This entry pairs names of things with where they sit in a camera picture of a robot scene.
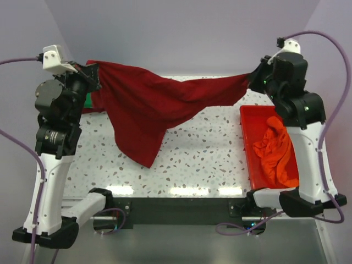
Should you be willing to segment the dark red t shirt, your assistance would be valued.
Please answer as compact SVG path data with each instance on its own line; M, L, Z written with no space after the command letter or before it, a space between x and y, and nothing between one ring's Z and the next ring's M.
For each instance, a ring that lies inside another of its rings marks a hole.
M166 131L190 120L206 107L232 106L245 96L247 74L176 81L151 71L98 61L101 89L92 106L105 111L118 148L150 168Z

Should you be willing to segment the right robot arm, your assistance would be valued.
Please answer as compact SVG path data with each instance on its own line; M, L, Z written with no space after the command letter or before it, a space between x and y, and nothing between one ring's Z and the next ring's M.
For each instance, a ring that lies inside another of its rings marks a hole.
M249 89L269 97L293 144L299 186L257 189L248 194L252 206L280 208L289 217L316 217L325 209L347 204L336 189L322 136L327 127L322 98L305 90L308 63L299 53L264 56L249 75Z

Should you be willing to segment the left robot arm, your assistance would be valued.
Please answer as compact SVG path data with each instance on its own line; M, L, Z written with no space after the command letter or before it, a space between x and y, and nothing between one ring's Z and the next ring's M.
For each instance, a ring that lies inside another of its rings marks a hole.
M12 235L14 241L49 249L70 248L79 228L113 205L111 191L93 188L71 209L62 209L65 182L82 132L86 95L101 88L98 64L71 66L73 71L55 75L36 89L37 176L27 219Z

